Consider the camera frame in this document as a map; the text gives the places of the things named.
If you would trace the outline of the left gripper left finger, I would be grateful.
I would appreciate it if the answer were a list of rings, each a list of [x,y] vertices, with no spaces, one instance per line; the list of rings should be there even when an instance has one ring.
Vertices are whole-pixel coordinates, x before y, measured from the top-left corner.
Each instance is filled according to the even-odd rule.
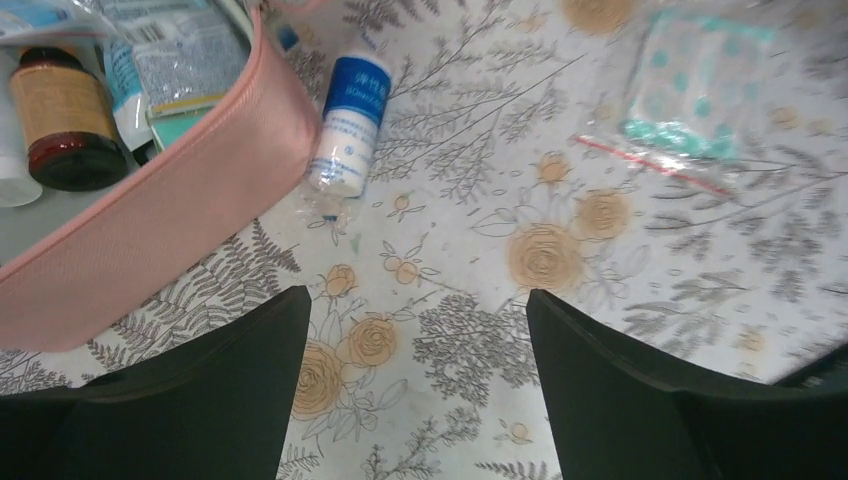
[[[231,323],[77,388],[1,400],[5,479],[272,479],[311,299],[291,287]]]

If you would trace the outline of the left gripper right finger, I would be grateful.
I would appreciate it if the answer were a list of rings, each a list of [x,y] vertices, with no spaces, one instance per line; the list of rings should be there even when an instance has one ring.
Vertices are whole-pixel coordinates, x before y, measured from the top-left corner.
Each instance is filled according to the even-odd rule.
[[[610,328],[544,290],[526,306],[567,479],[843,479],[847,350],[774,384]]]

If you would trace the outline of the pink medicine kit case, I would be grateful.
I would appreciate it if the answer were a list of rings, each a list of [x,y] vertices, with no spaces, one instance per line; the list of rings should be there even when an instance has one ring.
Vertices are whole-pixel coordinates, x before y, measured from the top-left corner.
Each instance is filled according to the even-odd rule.
[[[234,86],[117,185],[1,213],[1,345],[64,352],[96,337],[290,193],[320,116],[265,14],[239,1],[251,51]]]

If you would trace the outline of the brown bottle orange cap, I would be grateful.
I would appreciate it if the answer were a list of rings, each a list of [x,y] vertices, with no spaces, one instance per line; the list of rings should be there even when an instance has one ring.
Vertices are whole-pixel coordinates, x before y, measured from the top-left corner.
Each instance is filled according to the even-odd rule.
[[[70,51],[21,50],[8,80],[29,174],[59,191],[110,187],[129,173],[102,82]]]

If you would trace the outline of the white bottle blue label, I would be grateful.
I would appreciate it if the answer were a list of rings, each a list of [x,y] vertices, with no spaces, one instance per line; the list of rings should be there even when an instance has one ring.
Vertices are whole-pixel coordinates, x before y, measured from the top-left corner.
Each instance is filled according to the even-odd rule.
[[[362,194],[391,87],[390,71],[376,55],[353,50],[336,59],[307,172],[313,188],[341,198]]]

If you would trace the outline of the clear bag teal strip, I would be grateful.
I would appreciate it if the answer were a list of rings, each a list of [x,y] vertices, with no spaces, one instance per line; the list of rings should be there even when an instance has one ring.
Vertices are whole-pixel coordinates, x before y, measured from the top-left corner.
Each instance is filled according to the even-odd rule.
[[[153,140],[150,119],[214,104],[241,74],[249,40],[215,1],[94,1],[117,32],[102,47],[121,140]]]

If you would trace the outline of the white bottle green label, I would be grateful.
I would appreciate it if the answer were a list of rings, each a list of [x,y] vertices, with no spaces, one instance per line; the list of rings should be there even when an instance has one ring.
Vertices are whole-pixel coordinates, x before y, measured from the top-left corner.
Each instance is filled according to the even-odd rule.
[[[42,186],[28,172],[17,111],[9,92],[8,80],[17,64],[1,52],[1,207],[14,208],[38,200]]]

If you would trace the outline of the blue white pouch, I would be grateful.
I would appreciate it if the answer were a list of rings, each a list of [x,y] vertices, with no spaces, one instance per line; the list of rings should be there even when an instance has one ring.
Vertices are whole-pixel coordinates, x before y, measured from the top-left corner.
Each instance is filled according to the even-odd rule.
[[[102,43],[117,35],[100,14],[77,1],[1,2],[1,46]]]

